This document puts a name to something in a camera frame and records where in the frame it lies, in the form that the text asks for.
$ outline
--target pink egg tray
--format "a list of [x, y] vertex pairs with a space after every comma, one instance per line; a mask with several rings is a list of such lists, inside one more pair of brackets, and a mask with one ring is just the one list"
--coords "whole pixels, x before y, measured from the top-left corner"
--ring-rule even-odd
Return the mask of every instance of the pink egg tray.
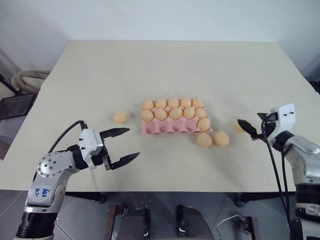
[[[164, 108], [164, 110], [167, 112], [168, 117], [160, 121], [156, 118], [154, 118], [151, 122], [146, 122], [141, 119], [141, 128], [143, 134], [165, 134], [165, 133], [181, 133], [181, 132], [202, 132], [200, 128], [197, 127], [197, 123], [199, 121], [199, 117], [195, 116], [194, 118], [188, 120], [184, 116], [181, 116], [178, 120], [174, 120], [171, 117], [169, 117], [169, 112], [171, 110], [170, 107]], [[154, 107], [151, 110], [153, 113], [155, 113], [156, 108]]]

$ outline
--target white table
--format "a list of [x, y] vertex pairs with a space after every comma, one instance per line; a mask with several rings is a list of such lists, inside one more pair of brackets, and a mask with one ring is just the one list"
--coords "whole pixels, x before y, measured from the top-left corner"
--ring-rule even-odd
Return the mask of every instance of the white table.
[[[230, 145], [201, 148], [192, 133], [141, 134], [141, 102], [172, 96], [203, 98], [214, 131], [226, 131]], [[277, 43], [71, 41], [0, 166], [0, 189], [29, 189], [38, 161], [71, 123], [119, 127], [112, 116], [124, 110], [131, 131], [106, 146], [113, 161], [140, 156], [114, 171], [82, 170], [68, 191], [277, 192], [267, 147], [237, 133], [236, 119], [259, 129], [257, 112], [294, 103], [293, 132], [320, 144], [319, 101]], [[77, 144], [79, 134], [70, 131], [56, 150]], [[286, 171], [294, 191], [288, 163]]]

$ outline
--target egg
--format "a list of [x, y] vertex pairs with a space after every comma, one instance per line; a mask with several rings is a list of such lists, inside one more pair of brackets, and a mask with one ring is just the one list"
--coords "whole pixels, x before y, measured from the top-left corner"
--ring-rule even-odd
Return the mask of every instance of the egg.
[[245, 133], [246, 131], [242, 129], [242, 127], [239, 125], [239, 123], [236, 123], [235, 124], [235, 130], [238, 132], [238, 133]]
[[155, 110], [154, 116], [156, 119], [163, 121], [167, 118], [167, 112], [163, 109], [157, 109]]
[[188, 97], [184, 97], [180, 101], [180, 105], [184, 108], [191, 107], [191, 100]]
[[172, 108], [172, 109], [175, 109], [177, 107], [179, 107], [179, 100], [175, 97], [171, 97], [169, 100], [168, 100], [168, 107]]
[[167, 101], [164, 98], [159, 98], [155, 101], [155, 107], [157, 109], [164, 109], [167, 106]]
[[196, 111], [192, 106], [188, 106], [183, 110], [183, 116], [190, 120], [193, 119], [195, 117]]
[[203, 108], [204, 105], [205, 103], [201, 98], [195, 98], [192, 100], [192, 106], [195, 108]]
[[144, 100], [143, 103], [142, 103], [142, 108], [144, 110], [151, 110], [154, 108], [154, 102], [152, 100]]
[[200, 118], [200, 119], [206, 118], [207, 115], [208, 115], [207, 111], [204, 108], [197, 108], [195, 110], [195, 116]]
[[173, 120], [178, 120], [182, 116], [182, 110], [180, 108], [173, 108], [169, 112], [169, 117], [172, 118]]
[[201, 118], [197, 123], [197, 128], [203, 132], [208, 131], [210, 128], [210, 120], [207, 117]]
[[225, 133], [224, 131], [218, 131], [215, 135], [214, 135], [214, 142], [221, 147], [225, 147], [228, 146], [230, 143], [230, 138], [228, 136], [227, 133]]
[[124, 111], [116, 111], [113, 115], [113, 121], [116, 124], [123, 124], [127, 120], [127, 114]]
[[143, 110], [141, 113], [142, 120], [150, 123], [155, 118], [154, 113], [150, 110]]
[[200, 133], [197, 138], [196, 141], [198, 143], [199, 146], [201, 147], [210, 147], [212, 145], [212, 138], [207, 134], [207, 133]]

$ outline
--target black cable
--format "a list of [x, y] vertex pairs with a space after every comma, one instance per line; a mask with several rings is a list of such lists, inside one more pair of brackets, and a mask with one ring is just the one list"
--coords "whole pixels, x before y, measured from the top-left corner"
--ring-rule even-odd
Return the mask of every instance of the black cable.
[[57, 144], [60, 142], [60, 140], [67, 134], [67, 132], [69, 132], [72, 128], [74, 128], [76, 125], [80, 124], [81, 129], [87, 129], [87, 125], [85, 124], [84, 121], [79, 120], [76, 121], [75, 123], [73, 123], [71, 126], [69, 126], [58, 138], [57, 140], [54, 142], [54, 144], [52, 145], [52, 147], [50, 148], [50, 150], [48, 151], [48, 154], [51, 153], [55, 147], [57, 146]]
[[265, 143], [266, 143], [266, 145], [268, 147], [268, 150], [269, 150], [269, 154], [270, 154], [270, 157], [271, 157], [271, 162], [272, 162], [272, 166], [273, 166], [273, 170], [274, 170], [274, 174], [275, 174], [276, 184], [278, 186], [278, 190], [279, 190], [279, 194], [280, 194], [280, 199], [281, 199], [281, 202], [282, 202], [285, 214], [286, 214], [286, 220], [288, 222], [289, 228], [291, 229], [291, 222], [290, 222], [290, 219], [289, 219], [288, 209], [287, 209], [286, 204], [285, 204], [284, 196], [282, 194], [282, 189], [281, 189], [281, 184], [280, 184], [280, 180], [279, 180], [277, 166], [276, 166], [276, 163], [275, 163], [274, 154], [272, 152], [271, 145], [270, 145], [270, 143], [268, 141], [268, 137], [267, 137], [266, 132], [265, 132], [265, 121], [262, 121], [262, 123], [261, 123], [261, 133], [262, 133], [262, 136], [263, 136], [263, 140], [265, 141]]
[[287, 176], [286, 176], [286, 168], [285, 168], [285, 153], [283, 150], [281, 151], [281, 161], [282, 161], [282, 176], [283, 176], [283, 183], [284, 183], [285, 205], [286, 205], [286, 209], [287, 209], [288, 218], [291, 219], [290, 218], [289, 192], [288, 192], [288, 184], [287, 184]]

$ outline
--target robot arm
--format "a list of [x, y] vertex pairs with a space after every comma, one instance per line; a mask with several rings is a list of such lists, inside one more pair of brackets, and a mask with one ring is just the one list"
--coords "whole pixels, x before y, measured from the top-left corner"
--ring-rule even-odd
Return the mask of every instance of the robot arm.
[[[271, 109], [271, 113], [258, 113], [264, 122], [267, 141], [274, 149], [284, 153], [291, 164], [296, 187], [295, 214], [291, 221], [291, 240], [320, 240], [320, 147], [290, 131], [296, 121], [293, 104]], [[239, 125], [251, 135], [252, 140], [261, 139], [262, 134], [245, 120]]]
[[55, 220], [72, 174], [86, 168], [95, 169], [102, 164], [106, 170], [114, 170], [139, 155], [137, 152], [122, 157], [118, 162], [111, 162], [104, 139], [127, 131], [128, 128], [113, 128], [103, 132], [84, 128], [79, 137], [79, 145], [43, 156], [28, 191], [22, 222], [14, 240], [53, 240]]

